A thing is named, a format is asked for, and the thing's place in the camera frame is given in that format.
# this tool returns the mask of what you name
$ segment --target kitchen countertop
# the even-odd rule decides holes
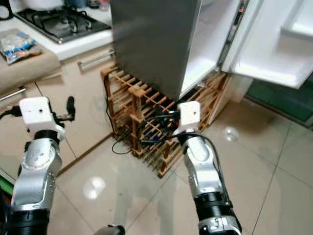
[[[84,10],[87,11],[87,14],[90,17],[108,25],[112,25],[110,9],[108,11],[100,11],[99,9],[84,8]],[[42,33],[38,32],[31,26],[28,26],[27,24],[15,17],[7,21],[0,21],[0,32],[7,31],[13,28],[17,28],[20,31],[28,34],[45,48],[54,52],[60,61],[113,42],[113,34],[112,30],[110,29],[100,31],[63,44],[57,44],[56,42],[50,40]]]

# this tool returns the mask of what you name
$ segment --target tiled floor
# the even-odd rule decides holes
[[[238,130],[236,142],[226,140],[227,126]],[[313,132],[253,104],[230,103],[204,133],[219,151],[244,235],[312,233]],[[132,155],[113,154],[113,143],[58,178],[48,234],[91,235],[113,223],[127,235],[197,235],[182,159],[160,180]],[[99,194],[90,195],[91,180]]]

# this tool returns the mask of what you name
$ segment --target pot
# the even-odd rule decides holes
[[[64,0],[23,0],[25,5],[36,11],[48,11],[63,6]]]

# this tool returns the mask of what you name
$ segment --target metal handle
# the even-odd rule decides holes
[[[0,97],[0,102],[1,102],[1,101],[4,101],[4,100],[6,100],[6,99],[8,99],[8,98],[10,98],[10,97],[12,97],[12,96],[15,96],[15,95],[17,95],[17,94],[23,93],[23,92],[25,92],[25,91],[26,91],[26,88],[25,88],[25,87],[19,87],[19,90],[18,90],[18,91],[13,92],[13,93],[11,93],[11,94],[8,94],[8,95],[6,95],[6,96]]]
[[[115,54],[114,50],[109,50],[108,54],[100,55],[100,56],[98,56],[98,57],[96,57],[96,58],[94,58],[92,60],[87,61],[87,62],[81,62],[81,61],[77,62],[78,68],[79,68],[80,72],[82,72],[83,66],[89,65],[89,64],[91,64],[93,62],[96,62],[98,60],[101,60],[101,59],[109,57],[109,56],[112,57],[112,55],[114,55],[114,54]]]

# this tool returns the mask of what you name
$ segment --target cabinet door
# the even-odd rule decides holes
[[[69,145],[76,157],[88,151],[112,131],[105,115],[105,90],[100,76],[101,69],[114,65],[110,58],[103,58],[79,69],[78,62],[92,61],[106,54],[111,46],[100,47],[62,62],[62,76],[36,82],[52,108],[59,114],[66,113],[66,100],[75,98],[76,119],[66,122]]]
[[[0,113],[9,106],[18,105],[19,101],[27,97],[41,96],[35,83],[25,86],[26,91],[0,101]],[[5,116],[0,121],[0,168],[16,179],[20,166],[24,147],[27,141],[31,141],[22,117]],[[61,142],[62,167],[72,162],[75,157],[66,141]]]
[[[223,71],[299,88],[313,71],[311,0],[250,0]]]

